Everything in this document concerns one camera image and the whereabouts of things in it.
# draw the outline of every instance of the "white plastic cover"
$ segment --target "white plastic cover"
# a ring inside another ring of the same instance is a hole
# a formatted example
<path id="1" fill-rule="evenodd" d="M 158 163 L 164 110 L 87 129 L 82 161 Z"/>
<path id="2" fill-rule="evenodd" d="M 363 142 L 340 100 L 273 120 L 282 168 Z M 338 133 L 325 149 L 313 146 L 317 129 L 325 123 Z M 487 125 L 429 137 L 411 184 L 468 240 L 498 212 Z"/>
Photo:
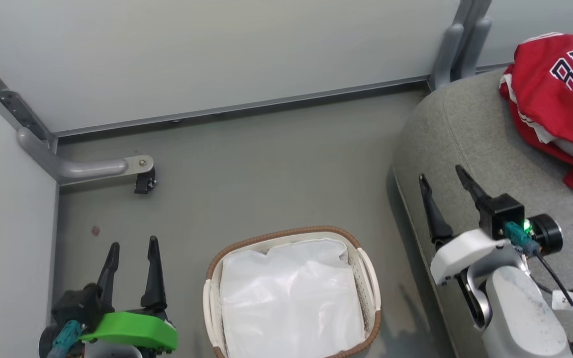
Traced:
<path id="1" fill-rule="evenodd" d="M 346 245 L 337 240 L 230 254 L 220 295 L 229 358 L 323 358 L 365 338 Z"/>

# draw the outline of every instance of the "gray fabric sofa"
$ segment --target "gray fabric sofa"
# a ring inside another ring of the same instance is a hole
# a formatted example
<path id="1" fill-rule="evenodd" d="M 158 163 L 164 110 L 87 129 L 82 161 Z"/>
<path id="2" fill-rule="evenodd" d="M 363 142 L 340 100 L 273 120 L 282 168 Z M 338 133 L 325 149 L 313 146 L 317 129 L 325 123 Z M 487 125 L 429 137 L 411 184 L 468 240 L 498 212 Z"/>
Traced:
<path id="1" fill-rule="evenodd" d="M 527 216 L 548 213 L 559 223 L 564 247 L 548 256 L 548 262 L 567 288 L 573 288 L 573 190 L 562 182 L 569 168 L 521 139 L 507 102 L 498 92 L 501 75 L 502 71 L 493 71 L 454 82 L 416 108 L 400 136 L 393 163 L 405 209 L 429 268 L 435 249 L 418 177 L 426 175 L 444 217 L 455 233 L 461 233 L 478 227 L 479 220 L 455 173 L 455 165 L 462 165 L 489 195 L 507 192 L 525 205 Z M 529 264 L 536 279 L 555 288 L 538 262 L 530 260 Z M 480 333 L 473 327 L 459 287 L 449 284 L 434 289 L 459 357 L 485 357 Z M 543 295 L 550 302 L 549 295 Z M 562 311 L 557 317 L 573 340 L 573 314 Z"/>

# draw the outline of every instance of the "basket rim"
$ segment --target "basket rim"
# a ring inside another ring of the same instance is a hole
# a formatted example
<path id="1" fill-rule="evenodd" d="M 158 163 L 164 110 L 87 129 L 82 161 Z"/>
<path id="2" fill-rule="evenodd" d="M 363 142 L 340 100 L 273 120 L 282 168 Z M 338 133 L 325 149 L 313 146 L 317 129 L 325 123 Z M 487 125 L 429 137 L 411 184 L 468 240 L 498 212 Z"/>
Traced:
<path id="1" fill-rule="evenodd" d="M 267 240 L 280 238 L 282 236 L 321 233 L 321 232 L 339 234 L 344 238 L 346 238 L 346 240 L 348 240 L 348 242 L 350 242 L 353 245 L 353 247 L 355 247 L 355 249 L 361 249 L 362 247 L 362 245 L 360 245 L 355 236 L 353 236 L 344 229 L 340 229 L 339 227 L 334 227 L 334 226 L 309 226 L 309 227 L 300 227 L 297 229 L 277 231 L 275 233 L 255 236 L 253 238 L 237 242 L 232 245 L 229 245 L 228 247 L 225 247 L 225 249 L 218 252 L 216 257 L 211 261 L 209 269 L 207 270 L 207 280 L 211 280 L 213 278 L 213 273 L 216 270 L 216 266 L 226 256 L 226 254 L 234 250 L 241 249 L 242 247 L 253 245 L 255 243 L 265 242 Z M 350 356 L 354 356 L 355 354 L 361 351 L 364 351 L 365 349 L 371 346 L 377 335 L 380 333 L 381 325 L 382 325 L 382 309 L 379 309 L 375 311 L 375 322 L 373 324 L 373 330 L 371 331 L 370 335 L 366 337 L 364 342 L 361 342 L 361 344 L 358 344 L 355 347 L 348 349 L 348 351 L 342 351 L 332 356 L 328 356 L 326 358 L 347 358 Z M 225 355 L 222 353 L 222 349 L 220 347 L 218 346 L 213 347 L 213 351 L 217 358 L 225 358 Z"/>

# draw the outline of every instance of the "white partition panel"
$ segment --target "white partition panel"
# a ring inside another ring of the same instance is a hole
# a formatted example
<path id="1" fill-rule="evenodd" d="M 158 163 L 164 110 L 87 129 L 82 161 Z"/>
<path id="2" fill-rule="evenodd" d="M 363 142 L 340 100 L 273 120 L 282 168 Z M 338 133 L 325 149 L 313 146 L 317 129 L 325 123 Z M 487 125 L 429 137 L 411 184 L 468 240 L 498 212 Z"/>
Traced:
<path id="1" fill-rule="evenodd" d="M 573 0 L 493 0 L 487 10 L 492 29 L 478 66 L 514 61 L 514 50 L 528 38 L 548 32 L 573 34 Z"/>
<path id="2" fill-rule="evenodd" d="M 0 0 L 0 77 L 50 131 L 73 134 L 426 76 L 458 6 Z"/>
<path id="3" fill-rule="evenodd" d="M 38 357 L 48 321 L 57 183 L 16 141 L 0 104 L 0 357 Z"/>

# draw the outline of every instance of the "red jersey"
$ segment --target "red jersey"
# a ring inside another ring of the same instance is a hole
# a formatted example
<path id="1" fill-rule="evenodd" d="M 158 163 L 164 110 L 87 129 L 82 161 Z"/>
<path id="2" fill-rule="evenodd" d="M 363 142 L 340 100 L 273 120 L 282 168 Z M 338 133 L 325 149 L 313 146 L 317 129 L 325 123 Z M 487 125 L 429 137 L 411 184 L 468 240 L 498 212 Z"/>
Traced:
<path id="1" fill-rule="evenodd" d="M 553 32 L 521 43 L 500 92 L 523 139 L 573 165 L 573 35 Z M 573 170 L 564 182 L 573 188 Z"/>

